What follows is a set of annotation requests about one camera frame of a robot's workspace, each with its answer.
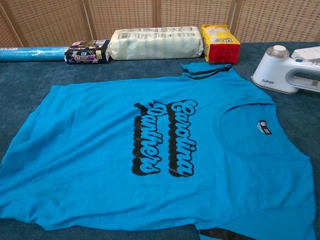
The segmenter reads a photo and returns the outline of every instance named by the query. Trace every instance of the black stripe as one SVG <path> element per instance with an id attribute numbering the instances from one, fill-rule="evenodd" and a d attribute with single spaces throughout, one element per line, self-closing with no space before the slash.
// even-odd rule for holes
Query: black stripe
<path id="1" fill-rule="evenodd" d="M 228 72 L 231 68 L 232 68 L 232 66 L 225 66 L 223 68 L 219 68 L 214 73 L 209 74 L 209 75 L 205 75 L 205 76 L 194 76 L 194 77 L 188 76 L 188 75 L 185 75 L 185 76 L 187 76 L 188 78 L 191 78 L 193 80 L 201 80 L 201 79 L 206 79 L 206 78 L 212 77 L 213 75 L 216 75 L 220 72 Z"/>
<path id="2" fill-rule="evenodd" d="M 199 234 L 205 235 L 207 237 L 223 239 L 223 240 L 255 240 L 252 237 L 248 237 L 234 231 L 230 231 L 222 228 L 211 228 L 208 230 L 199 230 Z"/>
<path id="3" fill-rule="evenodd" d="M 216 69 L 212 69 L 212 70 L 207 70 L 207 71 L 197 71 L 197 72 L 189 72 L 188 69 L 184 69 L 183 72 L 190 74 L 190 75 L 202 75 L 202 74 L 209 74 L 209 73 L 213 73 L 219 69 L 221 69 L 222 67 L 216 68 Z"/>

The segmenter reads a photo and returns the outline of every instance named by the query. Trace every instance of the snack package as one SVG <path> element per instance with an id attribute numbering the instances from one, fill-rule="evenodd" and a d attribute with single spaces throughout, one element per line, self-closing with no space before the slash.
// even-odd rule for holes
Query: snack package
<path id="1" fill-rule="evenodd" d="M 64 53 L 67 64 L 106 64 L 109 40 L 77 41 Z"/>
<path id="2" fill-rule="evenodd" d="M 207 24 L 201 26 L 204 58 L 209 63 L 238 62 L 240 42 L 231 34 L 228 25 Z"/>
<path id="3" fill-rule="evenodd" d="M 196 26 L 116 30 L 108 50 L 115 60 L 196 58 L 203 52 Z"/>

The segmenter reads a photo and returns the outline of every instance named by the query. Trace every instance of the neckline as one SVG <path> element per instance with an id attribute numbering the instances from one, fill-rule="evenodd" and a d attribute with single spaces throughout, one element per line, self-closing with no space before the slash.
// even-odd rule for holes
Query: neckline
<path id="1" fill-rule="evenodd" d="M 276 104 L 271 100 L 271 98 L 242 99 L 234 103 L 224 105 L 216 112 L 213 117 L 213 133 L 227 152 L 232 153 L 237 158 L 244 161 L 246 161 L 247 159 L 252 159 L 253 157 L 253 155 L 250 153 L 240 151 L 237 146 L 230 145 L 230 143 L 224 137 L 221 129 L 222 119 L 229 110 L 250 104 L 274 105 L 274 107 L 266 108 L 267 114 L 269 115 L 269 118 L 272 121 L 273 125 L 272 134 L 275 135 L 277 141 L 281 144 L 283 151 L 292 161 L 273 161 L 273 163 L 277 164 L 277 166 L 282 166 L 287 165 L 288 163 L 300 163 L 301 161 L 310 160 L 310 158 L 302 153 L 299 149 L 297 149 L 297 147 L 288 138 L 287 134 L 279 123 L 276 113 Z M 270 162 L 266 161 L 262 163 L 260 162 L 259 164 L 270 166 Z"/>

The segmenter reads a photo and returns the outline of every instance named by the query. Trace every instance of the woven rattan panel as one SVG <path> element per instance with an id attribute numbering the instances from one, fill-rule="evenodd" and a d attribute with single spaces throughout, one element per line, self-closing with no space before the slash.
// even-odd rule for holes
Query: woven rattan panel
<path id="1" fill-rule="evenodd" d="M 226 24 L 231 0 L 161 0 L 161 26 Z"/>
<path id="2" fill-rule="evenodd" d="M 17 47 L 17 43 L 13 38 L 9 28 L 6 25 L 5 20 L 0 15 L 0 48 L 2 47 Z"/>
<path id="3" fill-rule="evenodd" d="M 69 46 L 88 40 L 77 0 L 7 0 L 29 46 Z"/>
<path id="4" fill-rule="evenodd" d="M 320 0 L 243 0 L 234 35 L 240 42 L 315 41 Z"/>
<path id="5" fill-rule="evenodd" d="M 111 38 L 115 30 L 151 28 L 151 0 L 88 0 L 96 37 Z"/>

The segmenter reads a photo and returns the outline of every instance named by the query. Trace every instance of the blue carpet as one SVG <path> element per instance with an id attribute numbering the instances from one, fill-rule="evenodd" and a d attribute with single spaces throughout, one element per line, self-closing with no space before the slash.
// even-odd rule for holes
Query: blue carpet
<path id="1" fill-rule="evenodd" d="M 236 71 L 245 79 L 257 68 L 264 52 L 276 43 L 243 43 Z M 320 43 L 282 42 L 294 49 L 319 46 Z M 180 64 L 202 62 L 203 57 L 164 60 L 110 60 L 107 65 L 67 65 L 64 62 L 0 63 L 0 160 L 28 115 L 41 103 L 52 85 L 68 85 L 108 80 L 180 76 Z M 289 139 L 311 157 L 316 194 L 317 239 L 320 239 L 320 93 L 300 90 L 296 95 L 266 91 L 277 103 L 278 119 Z M 106 231 L 74 226 L 58 231 L 45 231 L 36 224 L 0 219 L 0 240 L 197 240 L 194 226 L 158 231 Z"/>

